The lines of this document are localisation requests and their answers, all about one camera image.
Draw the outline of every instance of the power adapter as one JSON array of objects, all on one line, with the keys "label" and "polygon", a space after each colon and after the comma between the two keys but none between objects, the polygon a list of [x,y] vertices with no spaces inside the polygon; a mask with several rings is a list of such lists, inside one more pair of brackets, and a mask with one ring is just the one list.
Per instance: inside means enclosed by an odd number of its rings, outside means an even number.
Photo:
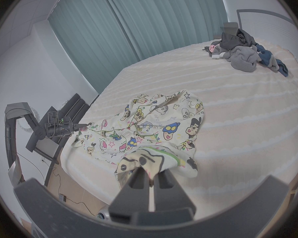
[{"label": "power adapter", "polygon": [[63,201],[64,203],[66,203],[66,196],[65,196],[65,195],[63,195],[63,194],[59,194],[59,195],[58,195],[58,199],[59,199],[60,201]]}]

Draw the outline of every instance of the striped bedsheet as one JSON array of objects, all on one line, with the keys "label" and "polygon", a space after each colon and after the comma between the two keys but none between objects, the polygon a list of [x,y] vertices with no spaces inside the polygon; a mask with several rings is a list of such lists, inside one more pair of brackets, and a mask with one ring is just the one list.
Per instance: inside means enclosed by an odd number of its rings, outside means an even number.
[{"label": "striped bedsheet", "polygon": [[[289,183],[298,172],[298,63],[289,51],[255,40],[286,64],[288,77],[261,64],[253,73],[235,70],[202,50],[211,42],[194,44],[123,69],[81,122],[109,118],[140,93],[188,89],[205,109],[195,141],[199,173],[175,177],[196,204],[196,219],[241,200],[269,174]],[[115,167],[72,149],[71,143],[61,154],[63,169],[109,204],[119,192]]]}]

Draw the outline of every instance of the ceiling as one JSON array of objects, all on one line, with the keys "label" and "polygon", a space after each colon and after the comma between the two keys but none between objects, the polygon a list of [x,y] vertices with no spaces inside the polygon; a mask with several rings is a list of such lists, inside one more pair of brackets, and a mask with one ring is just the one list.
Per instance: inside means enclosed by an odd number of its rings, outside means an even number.
[{"label": "ceiling", "polygon": [[34,23],[48,18],[59,0],[21,0],[0,29],[0,56],[30,35]]}]

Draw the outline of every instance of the curtain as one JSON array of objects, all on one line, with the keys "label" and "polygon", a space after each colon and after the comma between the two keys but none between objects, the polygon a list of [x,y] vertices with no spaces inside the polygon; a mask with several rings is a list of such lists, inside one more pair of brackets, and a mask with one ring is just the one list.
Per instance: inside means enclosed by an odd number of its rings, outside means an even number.
[{"label": "curtain", "polygon": [[101,93],[124,67],[212,40],[227,15],[223,0],[60,0],[49,22]]}]

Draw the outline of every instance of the pink cloth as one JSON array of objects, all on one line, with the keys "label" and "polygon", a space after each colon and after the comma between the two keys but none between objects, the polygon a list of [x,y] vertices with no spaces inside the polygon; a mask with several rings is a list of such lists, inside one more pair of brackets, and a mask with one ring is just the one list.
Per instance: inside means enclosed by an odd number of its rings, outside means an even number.
[{"label": "pink cloth", "polygon": [[213,53],[214,47],[215,47],[215,45],[210,46],[209,50],[211,51],[211,53]]}]

